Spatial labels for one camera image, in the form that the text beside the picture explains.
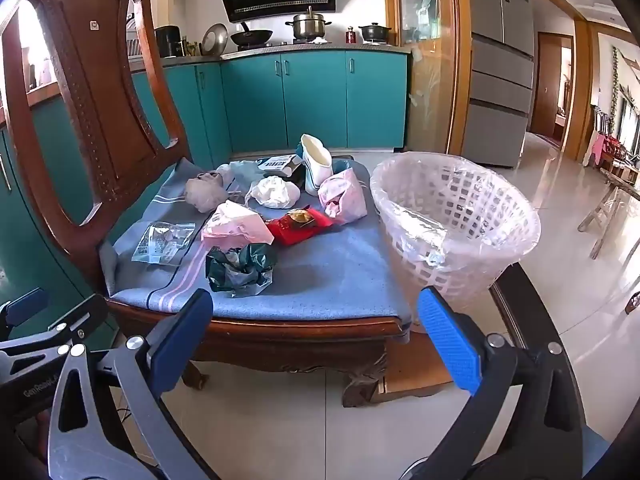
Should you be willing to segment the pink white wrapper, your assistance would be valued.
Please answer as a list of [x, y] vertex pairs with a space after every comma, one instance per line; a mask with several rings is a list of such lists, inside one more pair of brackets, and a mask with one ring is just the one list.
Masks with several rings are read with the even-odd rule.
[[339, 224], [355, 222], [368, 213], [362, 186], [352, 168], [324, 180], [318, 197], [324, 213]]

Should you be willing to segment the wood framed glass door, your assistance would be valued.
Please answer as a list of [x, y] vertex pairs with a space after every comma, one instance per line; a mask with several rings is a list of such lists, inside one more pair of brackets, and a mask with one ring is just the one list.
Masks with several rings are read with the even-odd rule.
[[471, 0], [385, 0], [390, 42], [409, 52], [405, 147], [460, 155], [471, 90]]

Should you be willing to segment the wooden interior doorway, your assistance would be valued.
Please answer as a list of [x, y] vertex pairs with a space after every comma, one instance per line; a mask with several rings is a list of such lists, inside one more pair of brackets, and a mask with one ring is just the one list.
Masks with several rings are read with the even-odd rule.
[[573, 92], [573, 38], [555, 32], [537, 36], [535, 88], [529, 131], [560, 148]]

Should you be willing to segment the white dish rack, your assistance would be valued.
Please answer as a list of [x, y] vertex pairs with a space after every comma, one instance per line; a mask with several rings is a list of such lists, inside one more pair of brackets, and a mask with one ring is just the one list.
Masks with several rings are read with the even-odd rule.
[[141, 58], [142, 52], [140, 47], [140, 40], [137, 32], [136, 19], [134, 18], [133, 13], [127, 15], [125, 32], [128, 58]]

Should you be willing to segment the black wok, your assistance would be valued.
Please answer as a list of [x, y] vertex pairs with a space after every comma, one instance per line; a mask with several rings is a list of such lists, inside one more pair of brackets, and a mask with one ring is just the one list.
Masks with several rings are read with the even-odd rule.
[[240, 25], [242, 30], [231, 35], [231, 40], [239, 50], [259, 48], [272, 36], [272, 31], [269, 29], [250, 29], [245, 22], [241, 22]]

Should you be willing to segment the grey refrigerator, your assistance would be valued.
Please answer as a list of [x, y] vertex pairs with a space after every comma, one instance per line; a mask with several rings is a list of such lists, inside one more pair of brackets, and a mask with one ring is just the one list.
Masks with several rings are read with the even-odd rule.
[[472, 67], [463, 156], [479, 165], [518, 164], [534, 78], [530, 0], [470, 0]]

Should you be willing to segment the blue striped seat cloth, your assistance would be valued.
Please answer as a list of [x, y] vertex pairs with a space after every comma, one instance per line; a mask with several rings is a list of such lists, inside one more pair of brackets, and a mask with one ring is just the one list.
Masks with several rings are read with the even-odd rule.
[[[272, 284], [257, 296], [230, 297], [215, 292], [213, 316], [240, 321], [336, 321], [396, 318], [408, 327], [411, 311], [394, 279], [365, 166], [352, 168], [362, 186], [368, 213], [342, 226], [331, 226], [309, 240], [277, 249]], [[115, 243], [99, 250], [107, 295], [136, 311], [173, 314], [195, 289], [208, 289], [208, 247], [201, 243], [206, 214], [186, 202], [186, 181], [201, 168], [180, 160], [157, 190], [142, 217]], [[135, 263], [131, 256], [152, 222], [193, 222], [195, 232], [178, 266]]]

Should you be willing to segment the black casserole pot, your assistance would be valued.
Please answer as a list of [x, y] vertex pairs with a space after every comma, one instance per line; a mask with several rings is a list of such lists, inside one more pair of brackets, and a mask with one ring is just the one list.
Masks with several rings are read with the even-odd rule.
[[390, 40], [390, 28], [378, 23], [360, 26], [362, 39], [371, 44], [387, 44]]

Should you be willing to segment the carved wooden chair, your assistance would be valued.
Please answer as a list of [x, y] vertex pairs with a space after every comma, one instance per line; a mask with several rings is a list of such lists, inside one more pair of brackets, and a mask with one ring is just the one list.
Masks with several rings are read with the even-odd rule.
[[[189, 142], [168, 89], [153, 32], [150, 0], [28, 0], [39, 16], [63, 102], [90, 180], [93, 206], [75, 222], [60, 203], [38, 141], [24, 87], [20, 26], [1, 35], [3, 109], [17, 166], [39, 221], [127, 336], [145, 335], [169, 313], [136, 311], [107, 295], [99, 255], [108, 233], [163, 173], [191, 162]], [[128, 58], [125, 24], [136, 19], [141, 58]], [[371, 403], [386, 369], [386, 344], [407, 341], [396, 318], [336, 321], [212, 320], [191, 362], [250, 370], [348, 376], [342, 402]]]

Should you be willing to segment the teal kitchen cabinets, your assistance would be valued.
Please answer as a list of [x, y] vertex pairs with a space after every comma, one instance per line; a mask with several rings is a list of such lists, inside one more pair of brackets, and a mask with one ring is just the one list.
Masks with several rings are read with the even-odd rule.
[[[380, 50], [292, 46], [231, 61], [168, 58], [165, 78], [202, 171], [233, 156], [293, 151], [304, 133], [327, 148], [398, 148], [404, 142], [407, 58]], [[117, 221], [115, 243], [173, 169]]]

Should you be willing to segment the black air fryer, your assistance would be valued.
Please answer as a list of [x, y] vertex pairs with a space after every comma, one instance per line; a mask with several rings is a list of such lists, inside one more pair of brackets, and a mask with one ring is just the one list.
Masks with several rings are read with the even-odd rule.
[[164, 25], [154, 29], [158, 53], [161, 58], [181, 58], [182, 38], [177, 25]]

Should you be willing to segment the light blue plastic bag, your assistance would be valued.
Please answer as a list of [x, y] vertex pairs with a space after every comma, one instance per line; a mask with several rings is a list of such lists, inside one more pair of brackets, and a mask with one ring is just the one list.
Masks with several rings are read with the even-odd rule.
[[254, 160], [234, 160], [218, 166], [216, 171], [221, 175], [224, 189], [230, 195], [245, 195], [253, 183], [265, 177]]

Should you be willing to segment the pink plastic bag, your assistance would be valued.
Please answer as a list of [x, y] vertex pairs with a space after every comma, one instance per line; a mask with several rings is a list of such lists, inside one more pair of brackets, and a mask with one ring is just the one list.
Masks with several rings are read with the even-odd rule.
[[205, 222], [201, 241], [209, 248], [217, 247], [225, 252], [249, 244], [271, 245], [274, 236], [257, 212], [226, 200]]

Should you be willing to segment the dark green foil wrapper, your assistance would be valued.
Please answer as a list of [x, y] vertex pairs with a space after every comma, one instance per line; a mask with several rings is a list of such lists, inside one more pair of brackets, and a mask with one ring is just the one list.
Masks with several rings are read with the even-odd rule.
[[213, 247], [206, 256], [205, 276], [213, 292], [230, 297], [257, 296], [273, 281], [277, 251], [266, 243], [242, 248]]

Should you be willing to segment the white bag with red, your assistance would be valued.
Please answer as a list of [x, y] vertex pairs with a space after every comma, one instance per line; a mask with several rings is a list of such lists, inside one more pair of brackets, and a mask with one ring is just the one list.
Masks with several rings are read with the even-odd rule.
[[218, 171], [207, 171], [186, 181], [184, 187], [186, 202], [201, 214], [215, 211], [228, 200], [228, 192], [224, 188], [224, 178]]

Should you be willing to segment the red wrapper with gold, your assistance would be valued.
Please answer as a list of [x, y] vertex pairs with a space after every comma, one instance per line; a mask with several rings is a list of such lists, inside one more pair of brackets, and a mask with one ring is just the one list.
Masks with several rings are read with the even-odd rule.
[[282, 217], [266, 221], [274, 240], [283, 246], [293, 246], [309, 240], [334, 225], [334, 221], [317, 209], [291, 209]]

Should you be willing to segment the white blue printed box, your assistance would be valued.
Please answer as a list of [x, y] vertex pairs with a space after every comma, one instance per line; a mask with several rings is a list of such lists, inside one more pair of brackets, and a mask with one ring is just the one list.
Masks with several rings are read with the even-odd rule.
[[278, 155], [258, 160], [258, 169], [267, 176], [289, 179], [303, 163], [296, 154]]

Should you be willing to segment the wooden bench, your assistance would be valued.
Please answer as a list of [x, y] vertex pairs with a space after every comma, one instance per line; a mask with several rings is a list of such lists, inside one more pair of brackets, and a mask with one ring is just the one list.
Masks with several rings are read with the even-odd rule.
[[581, 233], [586, 232], [593, 223], [600, 228], [600, 235], [594, 242], [589, 254], [589, 258], [592, 260], [596, 260], [600, 255], [602, 246], [608, 234], [610, 234], [612, 222], [620, 211], [623, 198], [628, 196], [634, 200], [639, 200], [639, 191], [630, 183], [616, 176], [616, 174], [612, 174], [611, 171], [600, 169], [599, 172], [605, 178], [608, 189], [597, 206], [582, 219], [582, 222], [577, 227], [577, 231]]

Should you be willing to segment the steel stock pot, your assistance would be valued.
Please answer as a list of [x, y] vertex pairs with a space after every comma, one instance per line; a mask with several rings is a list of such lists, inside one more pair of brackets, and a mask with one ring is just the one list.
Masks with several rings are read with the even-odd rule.
[[327, 21], [312, 6], [308, 6], [304, 13], [294, 15], [292, 21], [287, 21], [286, 24], [292, 28], [295, 42], [311, 42], [326, 36], [326, 28], [332, 22]]

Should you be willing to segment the white plastic bag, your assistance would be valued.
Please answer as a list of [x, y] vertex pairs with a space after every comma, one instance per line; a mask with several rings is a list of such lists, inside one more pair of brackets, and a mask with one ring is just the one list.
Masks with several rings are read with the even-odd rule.
[[300, 199], [300, 189], [290, 181], [278, 176], [262, 178], [254, 182], [245, 195], [245, 203], [252, 200], [271, 209], [290, 209]]

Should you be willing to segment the red canister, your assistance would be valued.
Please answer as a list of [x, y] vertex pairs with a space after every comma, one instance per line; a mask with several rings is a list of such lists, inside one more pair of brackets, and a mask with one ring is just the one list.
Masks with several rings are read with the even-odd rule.
[[345, 44], [356, 44], [357, 34], [352, 26], [345, 30]]

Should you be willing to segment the steel pan lid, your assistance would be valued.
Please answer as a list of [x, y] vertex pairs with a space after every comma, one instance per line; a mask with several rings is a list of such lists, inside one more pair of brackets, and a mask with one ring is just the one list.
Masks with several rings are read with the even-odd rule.
[[200, 43], [204, 56], [221, 56], [227, 47], [229, 32], [225, 24], [216, 23], [209, 27]]

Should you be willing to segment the clear plastic packet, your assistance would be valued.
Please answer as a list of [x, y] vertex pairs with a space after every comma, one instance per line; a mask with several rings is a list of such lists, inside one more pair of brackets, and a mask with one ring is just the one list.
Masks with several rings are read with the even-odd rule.
[[152, 266], [178, 266], [194, 232], [193, 222], [152, 222], [142, 234], [131, 261]]

